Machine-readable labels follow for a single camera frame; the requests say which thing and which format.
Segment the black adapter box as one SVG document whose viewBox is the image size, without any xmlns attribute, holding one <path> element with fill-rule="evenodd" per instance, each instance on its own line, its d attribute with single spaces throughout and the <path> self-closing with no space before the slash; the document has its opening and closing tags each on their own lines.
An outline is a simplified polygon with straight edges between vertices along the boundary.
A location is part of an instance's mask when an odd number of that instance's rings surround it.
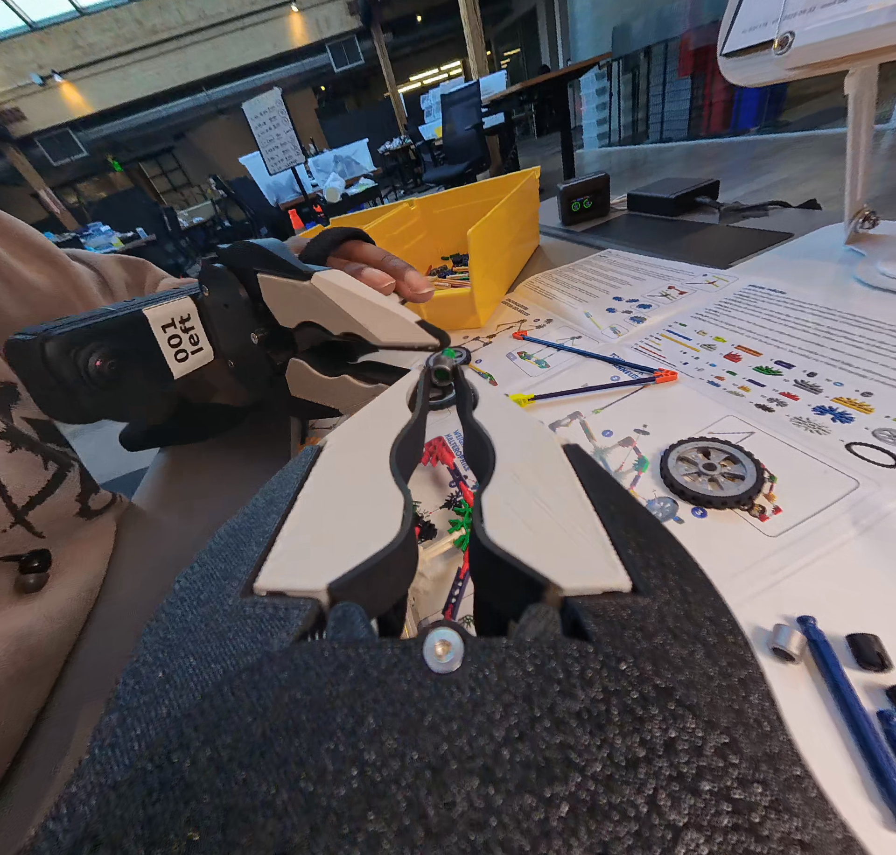
<svg viewBox="0 0 896 855">
<path fill-rule="evenodd" d="M 626 194 L 627 211 L 660 218 L 677 218 L 701 199 L 718 200 L 721 181 L 716 177 L 663 177 L 631 189 Z"/>
</svg>

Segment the small black toy wheel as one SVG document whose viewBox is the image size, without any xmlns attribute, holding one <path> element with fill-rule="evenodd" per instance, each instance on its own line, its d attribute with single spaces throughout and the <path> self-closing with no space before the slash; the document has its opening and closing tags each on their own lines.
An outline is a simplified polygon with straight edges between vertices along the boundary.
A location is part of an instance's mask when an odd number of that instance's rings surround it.
<svg viewBox="0 0 896 855">
<path fill-rule="evenodd" d="M 671 495 L 707 510 L 746 510 L 767 481 L 766 469 L 749 451 L 705 436 L 668 446 L 658 471 Z"/>
</svg>

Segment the black device with green display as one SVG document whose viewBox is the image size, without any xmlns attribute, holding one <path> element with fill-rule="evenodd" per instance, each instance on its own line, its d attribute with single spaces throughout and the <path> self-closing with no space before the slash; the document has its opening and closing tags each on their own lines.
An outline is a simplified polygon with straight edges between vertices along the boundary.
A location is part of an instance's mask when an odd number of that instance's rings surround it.
<svg viewBox="0 0 896 855">
<path fill-rule="evenodd" d="M 563 227 L 605 218 L 611 211 L 611 177 L 605 170 L 569 179 L 556 191 L 558 219 Z"/>
</svg>

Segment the white stand base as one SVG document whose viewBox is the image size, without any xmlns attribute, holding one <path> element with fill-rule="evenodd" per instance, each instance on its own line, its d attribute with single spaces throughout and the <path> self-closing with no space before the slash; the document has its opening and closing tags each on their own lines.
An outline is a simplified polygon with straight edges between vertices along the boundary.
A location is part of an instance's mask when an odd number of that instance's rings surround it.
<svg viewBox="0 0 896 855">
<path fill-rule="evenodd" d="M 880 220 L 868 201 L 879 69 L 894 60 L 894 7 L 841 17 L 802 32 L 783 32 L 762 44 L 723 56 L 721 70 L 741 86 L 789 83 L 844 71 L 847 132 L 843 243 L 861 256 L 856 278 L 869 287 L 895 289 L 894 222 Z"/>
</svg>

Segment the pile of colourful rods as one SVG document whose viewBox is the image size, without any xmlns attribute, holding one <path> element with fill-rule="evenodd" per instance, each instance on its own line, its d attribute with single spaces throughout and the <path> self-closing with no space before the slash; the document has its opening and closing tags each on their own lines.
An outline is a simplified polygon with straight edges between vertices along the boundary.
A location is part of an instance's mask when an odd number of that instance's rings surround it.
<svg viewBox="0 0 896 855">
<path fill-rule="evenodd" d="M 428 268 L 427 277 L 435 289 L 468 289 L 471 286 L 469 255 L 455 253 L 442 256 L 439 264 Z"/>
</svg>

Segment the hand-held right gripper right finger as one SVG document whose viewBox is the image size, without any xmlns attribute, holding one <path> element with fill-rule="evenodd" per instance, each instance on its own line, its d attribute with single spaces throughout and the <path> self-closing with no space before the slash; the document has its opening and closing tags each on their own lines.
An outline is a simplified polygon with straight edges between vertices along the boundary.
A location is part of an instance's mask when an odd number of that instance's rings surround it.
<svg viewBox="0 0 896 855">
<path fill-rule="evenodd" d="M 455 369 L 465 460 L 476 478 L 469 571 L 477 632 L 507 632 L 532 605 L 633 592 L 595 505 L 599 465 Z"/>
</svg>

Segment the black office chair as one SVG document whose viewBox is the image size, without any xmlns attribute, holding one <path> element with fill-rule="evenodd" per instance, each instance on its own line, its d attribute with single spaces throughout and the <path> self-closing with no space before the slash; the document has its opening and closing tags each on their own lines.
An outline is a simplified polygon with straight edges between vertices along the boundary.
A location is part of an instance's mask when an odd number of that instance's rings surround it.
<svg viewBox="0 0 896 855">
<path fill-rule="evenodd" d="M 476 182 L 488 170 L 479 80 L 440 95 L 444 161 L 423 173 L 423 182 L 450 189 Z"/>
</svg>

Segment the person's left hand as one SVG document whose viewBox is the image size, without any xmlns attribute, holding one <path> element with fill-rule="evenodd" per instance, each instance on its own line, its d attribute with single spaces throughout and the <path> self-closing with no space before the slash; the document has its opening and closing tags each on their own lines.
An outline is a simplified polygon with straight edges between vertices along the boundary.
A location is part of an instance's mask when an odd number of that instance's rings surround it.
<svg viewBox="0 0 896 855">
<path fill-rule="evenodd" d="M 410 303 L 426 303 L 434 295 L 431 278 L 375 244 L 369 236 L 352 227 L 336 227 L 330 235 L 324 231 L 314 238 L 294 235 L 285 241 L 302 262 L 339 270 L 385 296 L 395 294 Z M 320 238 L 329 238 L 324 257 L 305 255 Z"/>
</svg>

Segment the grey desk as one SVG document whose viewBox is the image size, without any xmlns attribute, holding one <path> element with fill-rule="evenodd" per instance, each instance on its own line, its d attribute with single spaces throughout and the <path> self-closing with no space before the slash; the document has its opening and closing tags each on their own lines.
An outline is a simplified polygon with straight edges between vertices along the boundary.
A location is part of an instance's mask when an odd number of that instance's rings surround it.
<svg viewBox="0 0 896 855">
<path fill-rule="evenodd" d="M 102 484 L 118 479 L 121 458 L 149 466 L 134 482 L 98 604 L 73 655 L 73 684 L 84 700 L 85 721 L 95 722 L 100 700 L 114 686 L 139 633 L 161 603 L 176 572 L 287 460 L 283 420 L 252 420 L 214 441 L 176 447 L 158 456 L 128 457 L 111 430 L 85 433 L 77 443 Z M 889 704 L 885 689 L 894 670 L 875 674 L 857 667 L 845 635 L 878 634 L 894 655 L 894 471 L 852 469 L 857 459 L 828 460 L 859 480 L 844 503 L 793 527 L 776 540 L 736 531 L 733 520 L 710 520 L 707 533 L 678 536 L 695 544 L 700 566 L 721 586 L 756 650 L 773 621 L 798 612 L 815 615 L 846 663 L 866 706 Z M 870 774 L 859 766 L 833 698 L 816 668 L 786 668 L 759 657 L 779 709 L 825 793 L 871 853 L 894 853 L 894 818 L 886 815 Z"/>
</svg>

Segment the white sign board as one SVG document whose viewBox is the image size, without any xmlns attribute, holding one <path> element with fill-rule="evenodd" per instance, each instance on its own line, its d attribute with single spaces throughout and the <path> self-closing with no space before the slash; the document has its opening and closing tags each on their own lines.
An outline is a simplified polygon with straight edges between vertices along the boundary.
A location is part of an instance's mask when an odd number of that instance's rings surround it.
<svg viewBox="0 0 896 855">
<path fill-rule="evenodd" d="M 298 168 L 307 156 L 298 139 L 297 130 L 287 110 L 280 87 L 273 87 L 242 103 L 267 172 L 272 176 L 290 173 L 295 179 Z"/>
</svg>

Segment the wooden table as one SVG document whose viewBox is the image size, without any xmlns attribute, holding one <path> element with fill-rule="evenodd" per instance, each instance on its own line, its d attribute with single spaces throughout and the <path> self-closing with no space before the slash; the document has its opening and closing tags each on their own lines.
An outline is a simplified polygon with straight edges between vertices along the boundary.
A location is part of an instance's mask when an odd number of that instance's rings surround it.
<svg viewBox="0 0 896 855">
<path fill-rule="evenodd" d="M 515 84 L 491 96 L 483 97 L 481 99 L 483 114 L 486 117 L 491 117 L 496 114 L 511 112 L 514 107 L 533 103 L 540 97 L 554 99 L 554 102 L 560 108 L 559 133 L 563 179 L 565 181 L 574 179 L 574 133 L 569 86 L 596 67 L 606 65 L 611 58 L 612 53 L 606 52 Z"/>
</svg>

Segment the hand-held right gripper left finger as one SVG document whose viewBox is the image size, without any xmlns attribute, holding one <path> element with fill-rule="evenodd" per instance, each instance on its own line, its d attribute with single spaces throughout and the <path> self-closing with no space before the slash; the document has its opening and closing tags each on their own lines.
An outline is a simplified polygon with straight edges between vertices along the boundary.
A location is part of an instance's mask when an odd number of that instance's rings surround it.
<svg viewBox="0 0 896 855">
<path fill-rule="evenodd" d="M 407 374 L 313 450 L 252 578 L 254 595 L 310 600 L 325 613 L 353 603 L 380 632 L 404 630 L 419 565 L 409 480 L 430 391 L 427 368 Z"/>
</svg>

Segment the yellow plastic bin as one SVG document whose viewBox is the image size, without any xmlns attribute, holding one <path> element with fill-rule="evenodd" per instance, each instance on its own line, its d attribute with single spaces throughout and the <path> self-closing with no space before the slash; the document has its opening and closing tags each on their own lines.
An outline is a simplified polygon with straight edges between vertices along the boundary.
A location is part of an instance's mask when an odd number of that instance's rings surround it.
<svg viewBox="0 0 896 855">
<path fill-rule="evenodd" d="M 446 331 L 484 326 L 539 246 L 540 166 L 335 218 L 424 272 L 442 257 L 469 258 L 467 287 L 411 305 Z"/>
</svg>

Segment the colourful construction toy model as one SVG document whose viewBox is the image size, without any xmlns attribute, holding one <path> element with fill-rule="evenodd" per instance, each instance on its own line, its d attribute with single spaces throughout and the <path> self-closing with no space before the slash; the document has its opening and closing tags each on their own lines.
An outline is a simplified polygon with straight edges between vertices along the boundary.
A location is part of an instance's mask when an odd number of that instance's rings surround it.
<svg viewBox="0 0 896 855">
<path fill-rule="evenodd" d="M 464 471 L 449 436 L 429 439 L 411 479 L 414 528 L 420 549 L 411 614 L 422 625 L 439 619 L 475 634 L 469 568 L 476 481 Z"/>
</svg>

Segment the small black piece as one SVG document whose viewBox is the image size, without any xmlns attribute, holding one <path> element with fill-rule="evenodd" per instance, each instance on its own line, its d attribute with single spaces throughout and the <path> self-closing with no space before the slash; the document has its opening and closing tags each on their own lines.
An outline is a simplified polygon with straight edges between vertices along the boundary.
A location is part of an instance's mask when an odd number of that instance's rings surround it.
<svg viewBox="0 0 896 855">
<path fill-rule="evenodd" d="M 881 638 L 871 633 L 851 633 L 845 637 L 857 666 L 862 670 L 883 673 L 892 670 L 893 661 Z"/>
</svg>

